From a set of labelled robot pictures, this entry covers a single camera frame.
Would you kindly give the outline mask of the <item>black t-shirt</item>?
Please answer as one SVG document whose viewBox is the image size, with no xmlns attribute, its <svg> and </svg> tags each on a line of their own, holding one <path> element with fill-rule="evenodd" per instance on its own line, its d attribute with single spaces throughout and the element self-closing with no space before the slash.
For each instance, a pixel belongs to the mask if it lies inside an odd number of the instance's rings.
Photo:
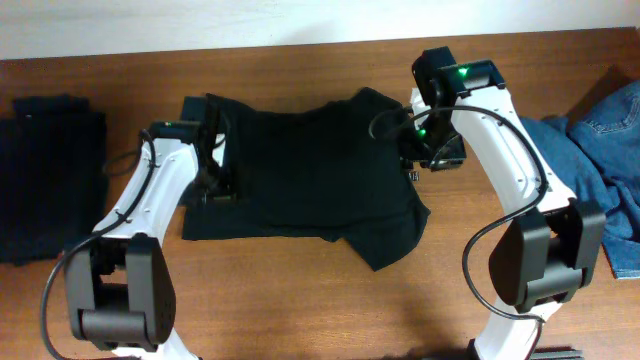
<svg viewBox="0 0 640 360">
<path fill-rule="evenodd" d="M 400 102 L 365 87 L 303 113 L 273 113 L 211 95 L 185 98 L 181 117 L 202 122 L 207 109 L 231 128 L 223 170 L 235 197 L 187 190 L 183 239 L 343 239 L 374 271 L 419 244 L 430 211 L 397 143 L 383 137 L 406 117 Z"/>
</svg>

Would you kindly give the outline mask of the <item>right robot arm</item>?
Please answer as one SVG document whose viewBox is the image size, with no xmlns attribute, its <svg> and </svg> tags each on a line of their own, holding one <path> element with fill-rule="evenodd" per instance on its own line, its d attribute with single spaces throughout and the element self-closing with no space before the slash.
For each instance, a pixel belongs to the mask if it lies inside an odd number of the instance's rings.
<svg viewBox="0 0 640 360">
<path fill-rule="evenodd" d="M 412 118 L 398 132 L 408 166 L 458 168 L 473 150 L 503 217 L 474 234 L 462 272 L 490 312 L 481 333 L 455 359 L 581 359 L 571 347 L 539 348 L 550 317 L 593 278 L 605 214 L 581 201 L 543 158 L 490 60 L 457 62 L 448 47 L 414 61 Z"/>
</svg>

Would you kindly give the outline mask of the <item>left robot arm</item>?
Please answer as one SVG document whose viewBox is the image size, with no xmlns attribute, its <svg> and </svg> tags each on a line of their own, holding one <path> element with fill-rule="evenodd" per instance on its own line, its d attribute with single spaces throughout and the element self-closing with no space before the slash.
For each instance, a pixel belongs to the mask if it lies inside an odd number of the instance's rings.
<svg viewBox="0 0 640 360">
<path fill-rule="evenodd" d="M 233 198 L 224 167 L 231 125 L 214 97 L 200 121 L 155 122 L 140 133 L 129 183 L 88 239 L 63 261 L 73 336 L 119 359 L 192 359 L 174 328 L 176 293 L 162 244 L 185 195 Z"/>
</svg>

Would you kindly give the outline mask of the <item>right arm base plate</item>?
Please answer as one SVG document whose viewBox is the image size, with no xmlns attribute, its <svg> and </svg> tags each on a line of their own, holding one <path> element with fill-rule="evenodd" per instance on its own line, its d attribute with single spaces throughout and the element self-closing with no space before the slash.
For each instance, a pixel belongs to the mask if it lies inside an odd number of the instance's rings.
<svg viewBox="0 0 640 360">
<path fill-rule="evenodd" d="M 536 351 L 530 360 L 584 360 L 584 354 L 576 349 L 545 349 Z"/>
</svg>

